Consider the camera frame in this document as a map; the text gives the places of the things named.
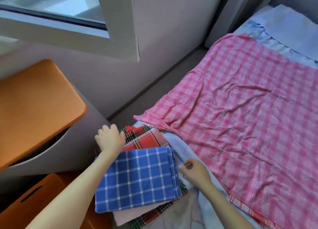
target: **hand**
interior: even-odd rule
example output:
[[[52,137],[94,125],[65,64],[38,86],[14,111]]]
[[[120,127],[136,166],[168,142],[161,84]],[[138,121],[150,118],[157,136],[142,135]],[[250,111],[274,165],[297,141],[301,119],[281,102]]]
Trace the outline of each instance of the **hand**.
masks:
[[[184,166],[179,166],[181,172],[186,179],[199,190],[212,184],[211,177],[207,168],[196,159],[188,159],[183,163]]]
[[[107,154],[114,161],[125,146],[125,134],[119,134],[117,126],[112,124],[110,128],[103,125],[95,135],[95,140],[101,149],[101,154]]]

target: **person's right arm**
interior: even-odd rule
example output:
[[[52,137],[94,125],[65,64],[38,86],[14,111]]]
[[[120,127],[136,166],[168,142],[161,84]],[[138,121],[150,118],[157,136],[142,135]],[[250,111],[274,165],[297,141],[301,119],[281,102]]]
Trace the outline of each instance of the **person's right arm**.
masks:
[[[200,161],[188,159],[180,170],[211,203],[224,229],[255,229],[213,185],[209,171]]]

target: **pink cloth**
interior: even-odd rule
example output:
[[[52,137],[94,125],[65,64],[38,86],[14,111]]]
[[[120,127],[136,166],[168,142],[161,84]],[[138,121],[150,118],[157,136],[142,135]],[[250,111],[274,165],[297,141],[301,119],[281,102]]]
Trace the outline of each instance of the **pink cloth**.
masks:
[[[125,224],[126,222],[129,222],[132,219],[135,219],[136,217],[139,217],[145,214],[146,212],[149,212],[165,203],[167,203],[167,201],[148,205],[148,206],[130,208],[130,209],[121,210],[121,211],[114,211],[113,212],[114,219],[116,221],[117,226],[121,226]]]
[[[178,135],[230,195],[276,225],[317,228],[318,70],[229,34],[134,119]]]

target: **forearm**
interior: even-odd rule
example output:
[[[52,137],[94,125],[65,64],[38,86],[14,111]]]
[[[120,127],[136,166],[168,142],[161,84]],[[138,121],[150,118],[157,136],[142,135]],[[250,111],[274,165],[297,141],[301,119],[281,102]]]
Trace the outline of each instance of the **forearm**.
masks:
[[[80,228],[93,195],[112,158],[102,152],[98,158],[63,190],[27,229]]]
[[[213,206],[224,229],[255,229],[245,217],[235,210],[212,182],[206,183],[200,191]]]

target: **white window frame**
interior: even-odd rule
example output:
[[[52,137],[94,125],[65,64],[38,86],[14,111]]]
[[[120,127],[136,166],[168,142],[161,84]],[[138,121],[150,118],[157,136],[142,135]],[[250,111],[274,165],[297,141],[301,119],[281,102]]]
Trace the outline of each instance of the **white window frame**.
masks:
[[[0,36],[139,61],[134,0],[99,0],[107,30],[0,10]]]

